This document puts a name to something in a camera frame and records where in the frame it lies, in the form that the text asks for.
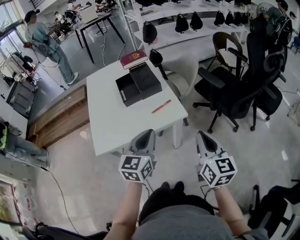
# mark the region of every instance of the red book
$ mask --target red book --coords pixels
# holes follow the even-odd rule
[[[121,58],[121,64],[124,69],[131,68],[141,62],[146,61],[147,55],[142,50],[137,50]]]

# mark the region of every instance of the black box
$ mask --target black box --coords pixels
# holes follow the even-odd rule
[[[160,81],[146,63],[132,67],[116,83],[127,107],[162,91]]]

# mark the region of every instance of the brown chair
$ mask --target brown chair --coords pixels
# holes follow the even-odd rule
[[[229,72],[232,72],[233,69],[236,69],[236,76],[238,78],[240,78],[240,67],[241,66],[236,66],[236,60],[234,60],[233,64],[229,64],[225,61],[224,57],[222,56],[220,50],[225,49],[225,51],[227,50],[227,40],[231,41],[232,43],[234,43],[234,45],[236,46],[237,50],[243,54],[243,49],[242,46],[240,45],[240,43],[238,42],[238,40],[225,32],[216,32],[213,36],[212,36],[212,42],[214,44],[215,47],[215,51],[216,51],[216,55],[214,57],[214,59],[211,61],[210,65],[208,66],[207,70],[209,70],[209,68],[211,67],[212,63],[214,62],[214,60],[218,60],[222,65],[228,67]]]

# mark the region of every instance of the red pen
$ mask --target red pen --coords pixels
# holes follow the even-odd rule
[[[168,103],[170,103],[171,100],[166,101],[164,104],[162,104],[160,107],[158,107],[157,109],[155,109],[152,113],[156,113],[159,109],[163,108],[164,106],[166,106]]]

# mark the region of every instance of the black hair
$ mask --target black hair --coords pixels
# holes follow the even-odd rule
[[[283,9],[285,9],[286,11],[288,10],[289,5],[287,5],[285,0],[276,0],[276,2],[279,2]]]
[[[33,10],[32,10],[32,11],[29,11],[29,12],[25,15],[24,21],[25,21],[26,23],[29,23],[29,21],[30,21],[32,15],[37,15],[37,13],[36,13],[35,11],[33,11]]]
[[[290,16],[297,18],[295,13],[293,13],[292,11],[290,12]]]

